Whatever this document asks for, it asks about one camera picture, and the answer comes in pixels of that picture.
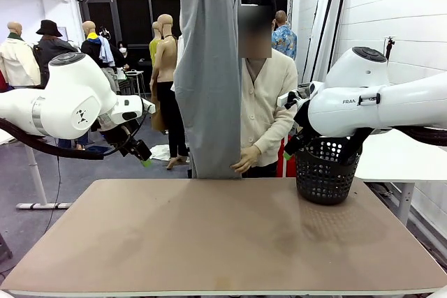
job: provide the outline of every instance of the stool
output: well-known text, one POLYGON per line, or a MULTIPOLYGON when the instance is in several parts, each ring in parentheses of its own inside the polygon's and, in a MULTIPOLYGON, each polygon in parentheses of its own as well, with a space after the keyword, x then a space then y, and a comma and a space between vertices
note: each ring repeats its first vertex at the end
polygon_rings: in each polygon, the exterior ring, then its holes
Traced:
POLYGON ((8 245, 0 234, 0 260, 3 259, 5 254, 8 258, 13 258, 13 252, 9 249, 8 245))

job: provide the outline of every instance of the brown bag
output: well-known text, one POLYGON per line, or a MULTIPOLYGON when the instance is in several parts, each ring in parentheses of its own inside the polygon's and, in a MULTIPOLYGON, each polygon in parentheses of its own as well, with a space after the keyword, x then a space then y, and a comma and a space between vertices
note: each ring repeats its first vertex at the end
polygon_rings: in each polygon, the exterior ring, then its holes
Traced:
POLYGON ((156 84, 154 84, 154 87, 152 88, 152 98, 151 101, 153 104, 155 104, 156 112, 151 116, 151 122, 152 122, 152 128, 156 131, 165 131, 166 125, 163 120, 163 117, 161 116, 161 110, 160 110, 160 102, 156 98, 156 84))

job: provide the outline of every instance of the gray pants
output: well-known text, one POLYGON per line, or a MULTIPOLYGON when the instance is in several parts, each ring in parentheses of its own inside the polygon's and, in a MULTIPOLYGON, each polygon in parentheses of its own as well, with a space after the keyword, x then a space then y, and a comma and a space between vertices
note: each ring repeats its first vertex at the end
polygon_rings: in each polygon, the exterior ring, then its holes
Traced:
POLYGON ((118 85, 118 79, 115 75, 115 72, 112 68, 102 68, 101 69, 105 75, 105 77, 108 79, 110 83, 110 88, 113 92, 117 93, 119 91, 119 85, 118 85))
POLYGON ((238 178, 241 63, 237 55, 240 0, 180 0, 184 54, 175 74, 193 162, 193 178, 238 178))

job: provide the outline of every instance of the blue patterned shirt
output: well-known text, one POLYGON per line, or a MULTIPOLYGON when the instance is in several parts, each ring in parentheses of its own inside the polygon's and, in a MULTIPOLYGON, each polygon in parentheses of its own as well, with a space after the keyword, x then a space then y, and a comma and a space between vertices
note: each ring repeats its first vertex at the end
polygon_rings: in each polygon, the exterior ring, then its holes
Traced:
POLYGON ((272 35, 272 48, 282 52, 284 55, 296 59, 296 48, 298 38, 295 33, 285 24, 280 26, 272 35))

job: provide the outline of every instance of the black jacket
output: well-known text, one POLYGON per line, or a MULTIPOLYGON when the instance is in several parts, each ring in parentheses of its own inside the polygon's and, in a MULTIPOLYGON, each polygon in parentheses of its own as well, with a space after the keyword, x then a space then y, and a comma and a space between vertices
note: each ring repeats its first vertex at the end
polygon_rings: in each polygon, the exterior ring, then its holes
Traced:
MULTIPOLYGON (((110 51, 112 52, 113 59, 115 60, 115 66, 122 67, 125 64, 123 54, 114 45, 110 45, 110 51)), ((99 53, 101 52, 101 44, 100 43, 95 43, 95 42, 85 40, 82 43, 81 52, 89 55, 96 62, 96 64, 99 65, 100 68, 109 68, 110 67, 107 63, 103 63, 99 59, 99 53)))
POLYGON ((66 54, 67 52, 78 52, 78 50, 70 43, 59 38, 51 40, 42 39, 33 47, 34 57, 36 58, 39 68, 41 69, 40 87, 45 88, 48 84, 48 80, 50 79, 48 63, 56 56, 66 54))

